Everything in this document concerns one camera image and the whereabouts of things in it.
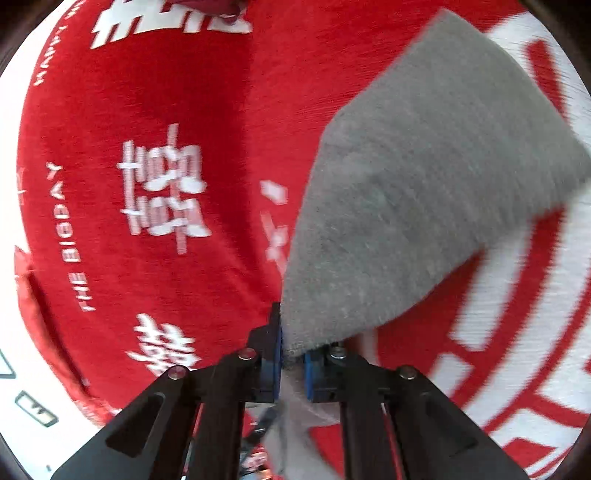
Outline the grey fleece garment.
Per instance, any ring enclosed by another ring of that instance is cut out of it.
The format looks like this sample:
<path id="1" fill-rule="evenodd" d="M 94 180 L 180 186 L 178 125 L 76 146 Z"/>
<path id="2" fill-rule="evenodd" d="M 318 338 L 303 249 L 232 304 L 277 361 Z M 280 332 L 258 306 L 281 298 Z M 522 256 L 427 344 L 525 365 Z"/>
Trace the grey fleece garment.
<path id="1" fill-rule="evenodd" d="M 284 351 L 412 363 L 530 479 L 590 430 L 590 96 L 532 11 L 438 12 L 329 122 L 283 278 Z"/>

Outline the red printed bed blanket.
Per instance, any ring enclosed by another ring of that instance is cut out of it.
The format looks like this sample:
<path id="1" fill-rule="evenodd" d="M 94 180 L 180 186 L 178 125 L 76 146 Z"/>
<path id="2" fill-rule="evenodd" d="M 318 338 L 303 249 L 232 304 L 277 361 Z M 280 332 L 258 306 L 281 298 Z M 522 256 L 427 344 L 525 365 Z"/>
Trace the red printed bed blanket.
<path id="1" fill-rule="evenodd" d="M 281 298 L 332 117 L 443 10 L 542 19 L 589 93 L 587 47 L 539 1 L 78 1 L 29 81 L 16 167 L 19 307 L 105 427 L 167 369 L 216 364 L 280 305 L 276 402 L 245 405 L 235 479 L 347 479 L 339 405 L 308 400 Z"/>

